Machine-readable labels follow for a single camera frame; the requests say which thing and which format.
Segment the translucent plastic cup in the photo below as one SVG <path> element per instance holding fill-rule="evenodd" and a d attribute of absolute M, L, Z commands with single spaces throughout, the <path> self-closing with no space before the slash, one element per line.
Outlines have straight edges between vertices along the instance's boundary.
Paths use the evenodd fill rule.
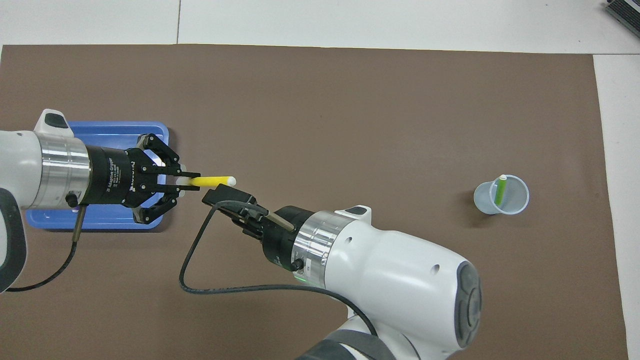
<path fill-rule="evenodd" d="M 506 190 L 503 196 L 503 203 L 500 206 L 494 205 L 496 180 L 498 180 L 498 177 L 492 181 L 481 183 L 474 190 L 474 205 L 483 214 L 517 215 L 523 212 L 528 206 L 528 203 L 530 203 L 530 190 L 526 183 L 516 175 L 506 174 L 506 176 Z"/>

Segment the dark grey ribbed device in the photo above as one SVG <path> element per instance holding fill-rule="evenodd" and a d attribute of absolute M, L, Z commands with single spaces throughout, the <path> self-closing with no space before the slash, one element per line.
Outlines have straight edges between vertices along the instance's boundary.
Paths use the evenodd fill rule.
<path fill-rule="evenodd" d="M 605 11 L 640 38 L 640 0 L 606 0 Z"/>

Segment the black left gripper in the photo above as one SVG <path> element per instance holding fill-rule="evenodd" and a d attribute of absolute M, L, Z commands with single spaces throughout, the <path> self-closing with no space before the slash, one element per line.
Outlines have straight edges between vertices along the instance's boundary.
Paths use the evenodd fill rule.
<path fill-rule="evenodd" d="M 82 205 L 123 205 L 132 208 L 135 223 L 150 224 L 178 204 L 181 192 L 201 189 L 193 185 L 150 185 L 151 174 L 196 178 L 201 173 L 185 170 L 179 155 L 156 134 L 142 134 L 136 146 L 126 150 L 86 146 L 90 173 L 87 189 L 80 200 Z M 145 151 L 157 155 L 164 165 L 151 161 Z M 162 193 L 162 198 L 151 207 L 140 206 L 155 193 Z"/>

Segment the brown table mat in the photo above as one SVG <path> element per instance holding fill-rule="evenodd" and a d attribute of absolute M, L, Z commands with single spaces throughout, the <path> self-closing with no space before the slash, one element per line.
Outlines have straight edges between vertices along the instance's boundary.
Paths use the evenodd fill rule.
<path fill-rule="evenodd" d="M 627 360 L 590 55 L 228 45 L 5 46 L 0 129 L 160 121 L 188 171 L 270 210 L 372 209 L 375 227 L 478 270 L 478 335 L 452 360 Z M 480 212 L 521 178 L 527 207 Z M 189 192 L 149 233 L 85 233 L 70 266 L 0 295 L 0 360 L 292 360 L 346 307 L 302 291 L 192 295 L 210 208 Z"/>

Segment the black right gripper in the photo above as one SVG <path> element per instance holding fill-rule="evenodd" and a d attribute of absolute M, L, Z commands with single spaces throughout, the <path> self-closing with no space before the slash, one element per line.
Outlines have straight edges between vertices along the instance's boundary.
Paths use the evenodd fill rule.
<path fill-rule="evenodd" d="M 221 208 L 234 212 L 232 222 L 242 228 L 245 235 L 262 237 L 263 254 L 269 262 L 290 272 L 301 268 L 295 264 L 297 259 L 292 258 L 293 246 L 300 228 L 314 214 L 311 210 L 296 206 L 285 206 L 276 210 L 276 215 L 294 226 L 293 231 L 286 231 L 273 221 L 265 220 L 268 215 L 267 209 L 247 208 L 246 204 L 256 205 L 256 198 L 235 187 L 220 184 L 215 188 L 208 189 L 201 200 L 203 204 L 210 207 L 215 207 L 224 201 L 234 201 L 234 203 L 222 205 Z"/>

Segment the yellow pen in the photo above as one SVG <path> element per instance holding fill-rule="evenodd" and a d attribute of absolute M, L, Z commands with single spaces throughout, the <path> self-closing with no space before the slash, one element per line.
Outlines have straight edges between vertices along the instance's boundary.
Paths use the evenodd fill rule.
<path fill-rule="evenodd" d="M 220 185 L 235 187 L 237 185 L 237 180 L 233 176 L 178 177 L 176 184 L 180 186 L 195 186 L 201 188 L 216 188 Z"/>

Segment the blue plastic tray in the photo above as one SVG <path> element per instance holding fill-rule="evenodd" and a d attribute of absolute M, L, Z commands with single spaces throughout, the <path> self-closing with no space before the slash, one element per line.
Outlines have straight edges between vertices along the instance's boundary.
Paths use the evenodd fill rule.
<path fill-rule="evenodd" d="M 71 121 L 74 135 L 86 145 L 126 150 L 137 145 L 138 137 L 153 133 L 165 144 L 170 144 L 169 128 L 160 121 Z M 37 229 L 71 231 L 77 213 L 66 209 L 26 210 L 27 223 Z M 162 217 L 149 224 L 136 223 L 130 208 L 117 204 L 90 205 L 83 220 L 83 230 L 89 231 L 151 231 L 162 222 Z"/>

